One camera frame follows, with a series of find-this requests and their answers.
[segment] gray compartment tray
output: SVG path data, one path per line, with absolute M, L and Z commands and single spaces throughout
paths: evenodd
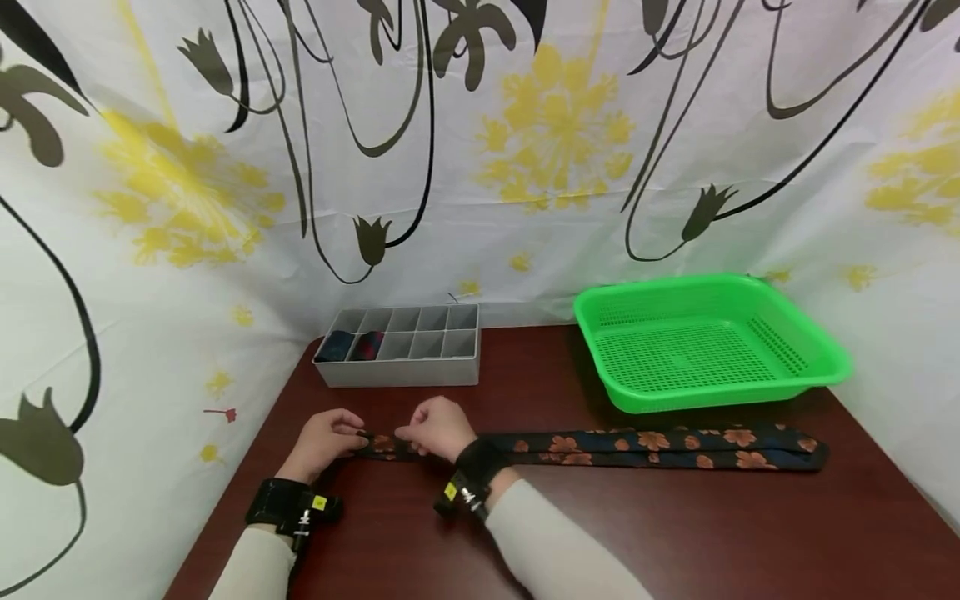
M 480 381 L 480 306 L 444 304 L 399 308 L 349 308 L 326 332 L 354 334 L 347 360 L 313 364 L 331 388 L 476 385 Z M 374 360 L 349 360 L 360 335 L 382 331 Z

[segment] person's left hand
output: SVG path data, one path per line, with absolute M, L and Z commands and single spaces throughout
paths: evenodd
M 314 415 L 303 426 L 297 444 L 276 477 L 313 483 L 335 459 L 369 443 L 367 438 L 357 435 L 361 427 L 363 420 L 346 408 Z

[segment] basket rim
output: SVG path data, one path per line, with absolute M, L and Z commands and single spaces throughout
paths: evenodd
M 578 294 L 577 298 L 573 301 L 574 316 L 577 319 L 577 324 L 580 326 L 581 332 L 584 334 L 584 339 L 587 342 L 590 355 L 593 358 L 593 364 L 596 367 L 597 372 L 604 384 L 610 388 L 613 388 L 618 394 L 644 401 L 681 399 L 703 394 L 706 391 L 706 386 L 697 388 L 676 388 L 675 390 L 667 390 L 663 392 L 641 392 L 633 388 L 626 387 L 613 379 L 612 375 L 607 370 L 604 361 L 600 358 L 600 351 L 593 337 L 594 331 L 588 327 L 587 320 L 584 317 L 583 312 L 586 308 L 587 302 L 596 298 L 609 296 L 610 294 L 623 291 L 624 289 L 654 290 L 663 288 L 678 288 L 719 281 L 729 281 L 739 285 L 749 286 L 756 293 L 764 294 L 773 302 L 778 310 L 783 311 L 788 318 L 802 326 L 804 330 L 810 334 L 813 341 L 818 344 L 824 352 L 830 354 L 832 357 L 832 362 L 834 363 L 834 369 L 832 373 L 829 374 L 810 375 L 805 377 L 785 377 L 771 381 L 711 385 L 709 386 L 707 393 L 735 394 L 738 392 L 750 392 L 756 390 L 777 390 L 797 387 L 811 388 L 835 385 L 851 376 L 853 372 L 853 364 L 850 354 L 847 352 L 847 350 L 840 346 L 832 336 L 830 336 L 816 322 L 810 319 L 780 290 L 756 277 L 742 275 L 739 273 L 715 273 L 694 276 L 658 277 L 645 281 L 615 283 L 612 285 L 588 288 L 587 290 L 584 290 Z

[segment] brown table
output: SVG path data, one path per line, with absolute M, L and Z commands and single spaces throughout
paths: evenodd
M 303 355 L 167 598 L 206 598 L 270 477 L 313 413 L 344 406 L 387 433 L 423 399 L 458 400 L 479 431 L 786 422 L 827 442 L 816 474 L 521 468 L 658 600 L 960 598 L 960 539 L 829 392 L 787 402 L 631 417 L 606 397 L 574 327 L 483 332 L 480 385 L 331 390 Z M 431 508 L 448 472 L 354 460 L 325 492 L 346 500 L 320 530 L 293 598 L 523 598 L 481 526 Z

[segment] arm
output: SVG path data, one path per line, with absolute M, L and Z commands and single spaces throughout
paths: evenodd
M 477 439 L 463 409 L 444 397 L 421 404 L 396 435 L 421 455 L 451 463 Z M 523 481 L 513 468 L 491 481 L 487 528 L 514 576 L 537 600 L 651 596 L 606 548 Z
M 357 435 L 363 421 L 344 409 L 310 418 L 276 479 L 311 484 L 338 456 L 368 441 Z M 274 525 L 255 523 L 244 530 L 220 575 L 210 600 L 284 600 L 296 556 L 293 539 Z

